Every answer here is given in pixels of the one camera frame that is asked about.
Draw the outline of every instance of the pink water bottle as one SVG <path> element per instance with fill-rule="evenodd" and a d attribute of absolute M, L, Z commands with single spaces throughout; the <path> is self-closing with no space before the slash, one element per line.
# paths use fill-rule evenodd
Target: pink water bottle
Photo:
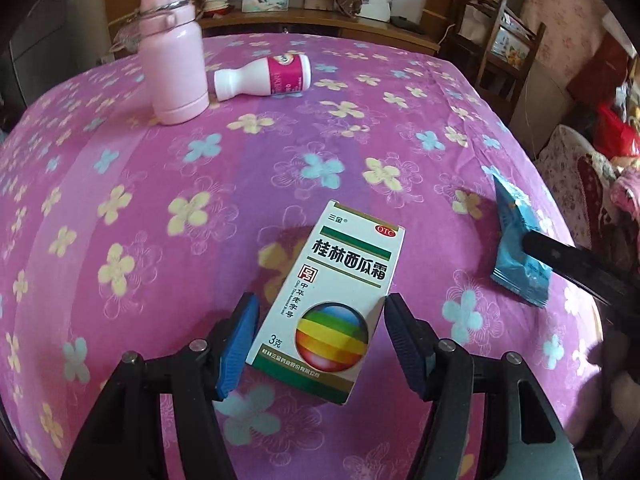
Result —
<path fill-rule="evenodd" d="M 209 106 L 202 30 L 190 0 L 142 0 L 140 62 L 156 117 L 193 119 Z"/>

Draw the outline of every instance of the box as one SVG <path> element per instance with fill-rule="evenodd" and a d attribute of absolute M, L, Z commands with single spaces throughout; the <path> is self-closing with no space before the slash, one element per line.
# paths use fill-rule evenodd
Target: box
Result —
<path fill-rule="evenodd" d="M 347 401 L 396 269 L 404 229 L 331 200 L 246 362 L 300 390 Z"/>

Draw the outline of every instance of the blue snack wrapper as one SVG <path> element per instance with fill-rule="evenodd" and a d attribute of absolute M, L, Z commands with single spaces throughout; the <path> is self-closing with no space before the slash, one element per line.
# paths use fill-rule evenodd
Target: blue snack wrapper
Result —
<path fill-rule="evenodd" d="M 529 303 L 544 308 L 549 298 L 551 267 L 525 254 L 522 237 L 540 230 L 527 197 L 519 188 L 494 174 L 495 202 L 502 238 L 492 274 L 494 282 L 508 288 Z"/>

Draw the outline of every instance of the pink bedsheet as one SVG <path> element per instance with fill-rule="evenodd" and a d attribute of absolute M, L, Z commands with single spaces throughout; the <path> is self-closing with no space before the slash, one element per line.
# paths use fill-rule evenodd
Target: pink bedsheet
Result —
<path fill-rule="evenodd" d="M 49 91 L 0 148 L 0 392 L 47 475 L 60 477 L 124 351 L 176 351 L 245 290 L 265 312 L 329 199 L 403 225 L 392 290 L 470 352 L 520 352 L 560 419 L 580 428 L 576 399 L 599 333 L 593 300 L 553 276 L 541 310 L 489 278 L 500 238 L 493 172 L 529 197 L 548 234 L 571 238 L 538 172 L 458 70 L 317 36 L 227 36 L 205 47 L 210 79 L 290 51 L 308 54 L 314 83 L 303 94 L 213 101 L 167 127 L 129 57 Z M 427 412 L 383 323 L 345 406 L 249 367 L 216 405 L 241 480 L 402 479 Z M 462 478 L 473 474 L 481 417 L 478 399 Z M 169 398 L 162 429 L 179 479 Z"/>

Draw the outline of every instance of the pink label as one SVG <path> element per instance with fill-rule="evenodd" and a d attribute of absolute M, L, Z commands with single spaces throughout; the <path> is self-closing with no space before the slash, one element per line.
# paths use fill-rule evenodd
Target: pink label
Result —
<path fill-rule="evenodd" d="M 302 91 L 302 60 L 299 54 L 268 57 L 271 94 Z"/>

